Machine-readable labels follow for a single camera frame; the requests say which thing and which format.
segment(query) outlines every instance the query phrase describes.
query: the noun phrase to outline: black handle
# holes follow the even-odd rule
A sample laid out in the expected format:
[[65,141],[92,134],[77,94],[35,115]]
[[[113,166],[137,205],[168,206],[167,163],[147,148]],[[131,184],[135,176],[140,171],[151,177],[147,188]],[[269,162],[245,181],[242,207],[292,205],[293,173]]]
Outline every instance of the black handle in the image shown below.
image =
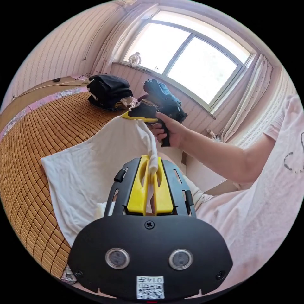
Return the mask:
[[169,130],[162,120],[160,120],[159,122],[161,123],[161,126],[162,126],[161,128],[164,129],[164,133],[167,134],[167,136],[162,140],[161,147],[170,147]]

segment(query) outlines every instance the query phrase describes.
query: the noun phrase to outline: bamboo mat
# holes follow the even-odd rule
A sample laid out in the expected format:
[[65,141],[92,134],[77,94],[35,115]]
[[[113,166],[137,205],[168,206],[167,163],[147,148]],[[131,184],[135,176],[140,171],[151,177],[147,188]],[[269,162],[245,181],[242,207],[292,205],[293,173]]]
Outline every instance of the bamboo mat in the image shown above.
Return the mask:
[[70,252],[52,207],[40,159],[87,140],[121,113],[92,106],[88,92],[28,113],[0,142],[0,195],[16,234],[33,258],[61,278]]

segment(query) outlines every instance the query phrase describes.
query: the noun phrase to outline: hand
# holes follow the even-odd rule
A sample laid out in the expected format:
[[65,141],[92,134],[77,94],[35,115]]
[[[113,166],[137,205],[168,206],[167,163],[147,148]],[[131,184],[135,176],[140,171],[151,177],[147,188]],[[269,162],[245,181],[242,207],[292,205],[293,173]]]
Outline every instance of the hand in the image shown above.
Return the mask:
[[[170,132],[170,146],[174,148],[180,148],[185,138],[185,133],[188,129],[181,123],[177,122],[176,120],[168,117],[163,113],[157,112],[156,117],[165,123],[166,127]],[[151,128],[153,135],[160,143],[162,143],[162,140],[167,137],[167,134],[164,133],[164,129],[162,129],[161,126],[162,125],[160,123],[156,123]]]

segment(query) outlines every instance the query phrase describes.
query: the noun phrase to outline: qr code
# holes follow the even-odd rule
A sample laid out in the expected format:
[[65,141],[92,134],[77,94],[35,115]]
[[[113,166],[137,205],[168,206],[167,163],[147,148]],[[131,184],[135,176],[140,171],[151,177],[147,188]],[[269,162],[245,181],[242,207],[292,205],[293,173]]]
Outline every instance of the qr code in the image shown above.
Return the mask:
[[144,300],[164,299],[163,277],[137,276],[137,298]]

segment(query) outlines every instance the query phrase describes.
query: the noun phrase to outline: window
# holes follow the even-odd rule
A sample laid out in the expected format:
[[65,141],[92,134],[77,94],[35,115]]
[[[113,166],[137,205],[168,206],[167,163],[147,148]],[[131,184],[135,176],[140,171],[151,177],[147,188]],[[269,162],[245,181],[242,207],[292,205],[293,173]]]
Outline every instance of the window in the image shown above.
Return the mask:
[[123,62],[140,53],[141,67],[211,110],[250,57],[232,37],[193,17],[160,11],[135,34]]

